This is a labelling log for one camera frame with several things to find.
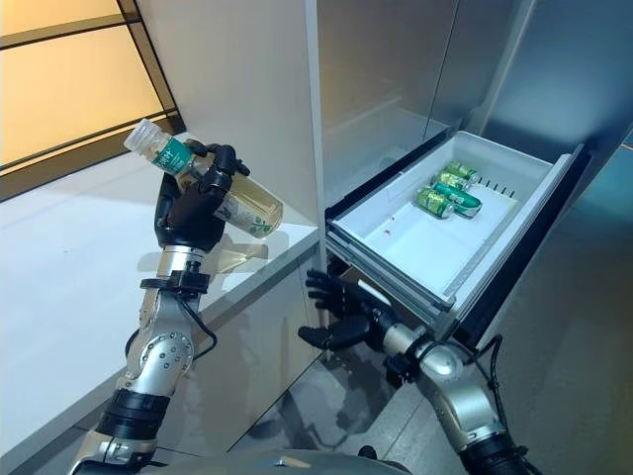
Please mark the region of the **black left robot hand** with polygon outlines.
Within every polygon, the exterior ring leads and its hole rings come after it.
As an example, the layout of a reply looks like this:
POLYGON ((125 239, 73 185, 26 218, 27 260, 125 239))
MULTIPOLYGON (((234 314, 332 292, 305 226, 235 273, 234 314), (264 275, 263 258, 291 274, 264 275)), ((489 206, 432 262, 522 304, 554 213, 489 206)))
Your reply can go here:
POLYGON ((232 185, 235 174, 247 176, 250 170, 236 157, 229 144, 202 144, 186 140, 185 146, 200 158, 211 152, 215 158, 208 171, 186 190, 179 188, 176 178, 162 177, 154 212, 154 232, 158 244, 183 245, 209 252, 221 240, 225 222, 216 216, 232 185))

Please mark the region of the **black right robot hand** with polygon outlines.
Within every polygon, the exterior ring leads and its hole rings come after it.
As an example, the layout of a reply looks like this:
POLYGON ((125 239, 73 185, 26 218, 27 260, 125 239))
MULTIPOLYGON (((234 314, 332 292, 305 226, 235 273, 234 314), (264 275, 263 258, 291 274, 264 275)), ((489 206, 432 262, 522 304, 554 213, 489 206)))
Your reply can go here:
POLYGON ((298 336, 318 349, 337 351, 365 342, 382 351, 387 331, 400 321, 389 304, 356 283, 311 269, 307 286, 315 307, 335 316, 327 327, 299 328, 298 336))

